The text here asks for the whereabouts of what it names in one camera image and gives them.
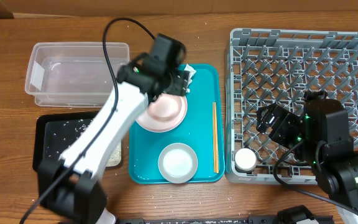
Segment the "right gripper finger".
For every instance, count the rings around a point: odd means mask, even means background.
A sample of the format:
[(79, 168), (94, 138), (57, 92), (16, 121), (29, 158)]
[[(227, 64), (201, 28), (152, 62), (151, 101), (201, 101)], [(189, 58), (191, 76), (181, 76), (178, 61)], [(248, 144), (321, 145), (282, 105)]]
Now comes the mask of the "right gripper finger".
[(267, 118), (270, 114), (277, 114), (278, 112), (278, 105), (277, 104), (271, 104), (268, 106), (260, 107), (257, 110), (257, 125), (256, 130), (260, 133), (265, 133), (270, 126), (268, 125)]
[(269, 137), (279, 136), (282, 137), (285, 134), (284, 119), (286, 114), (270, 114), (267, 118), (268, 125), (271, 127)]

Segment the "white napkin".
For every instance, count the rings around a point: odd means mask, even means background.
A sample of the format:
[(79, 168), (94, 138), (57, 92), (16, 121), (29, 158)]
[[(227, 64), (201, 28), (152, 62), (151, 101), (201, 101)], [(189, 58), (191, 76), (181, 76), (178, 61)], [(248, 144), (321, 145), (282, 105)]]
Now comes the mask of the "white napkin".
[(184, 71), (188, 72), (188, 78), (187, 78), (187, 84), (186, 84), (186, 93), (190, 92), (190, 84), (193, 82), (193, 77), (196, 73), (196, 70), (190, 66), (189, 64), (186, 64)]

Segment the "white paper cup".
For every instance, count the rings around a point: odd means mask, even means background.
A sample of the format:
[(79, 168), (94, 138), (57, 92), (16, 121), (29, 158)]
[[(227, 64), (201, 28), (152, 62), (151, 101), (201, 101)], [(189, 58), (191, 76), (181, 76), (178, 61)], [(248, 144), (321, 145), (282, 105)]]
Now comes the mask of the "white paper cup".
[(257, 157), (249, 148), (239, 149), (234, 155), (235, 167), (243, 172), (251, 172), (256, 168)]

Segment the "grey bowl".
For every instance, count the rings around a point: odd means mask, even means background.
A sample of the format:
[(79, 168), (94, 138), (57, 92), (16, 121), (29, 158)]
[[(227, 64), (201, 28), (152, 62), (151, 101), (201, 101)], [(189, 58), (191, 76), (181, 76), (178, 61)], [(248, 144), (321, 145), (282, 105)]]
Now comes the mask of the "grey bowl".
[(198, 169), (198, 158), (188, 145), (176, 142), (166, 146), (158, 157), (162, 177), (173, 184), (184, 184), (193, 178)]

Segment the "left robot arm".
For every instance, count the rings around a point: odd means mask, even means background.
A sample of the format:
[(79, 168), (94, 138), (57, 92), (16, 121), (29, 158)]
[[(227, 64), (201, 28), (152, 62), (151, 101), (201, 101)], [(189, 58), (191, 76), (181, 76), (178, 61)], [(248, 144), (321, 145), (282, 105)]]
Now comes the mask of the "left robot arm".
[(183, 96), (189, 73), (179, 70), (186, 48), (163, 34), (113, 73), (113, 89), (86, 131), (59, 160), (43, 159), (37, 169), (41, 205), (76, 223), (116, 223), (100, 184), (109, 158), (135, 120), (162, 94)]

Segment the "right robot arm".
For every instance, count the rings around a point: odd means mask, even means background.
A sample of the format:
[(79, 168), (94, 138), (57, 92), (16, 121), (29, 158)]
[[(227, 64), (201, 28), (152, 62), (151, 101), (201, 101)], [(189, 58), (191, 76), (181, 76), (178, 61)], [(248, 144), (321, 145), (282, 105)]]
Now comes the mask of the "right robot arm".
[[(275, 163), (273, 176), (288, 189), (335, 205), (346, 223), (358, 223), (358, 151), (350, 135), (347, 110), (324, 90), (307, 91), (303, 100), (299, 116), (276, 103), (257, 110), (258, 132), (268, 132), (273, 142), (287, 149)], [(289, 154), (294, 154), (301, 166), (311, 167), (326, 197), (278, 176), (278, 167)]]

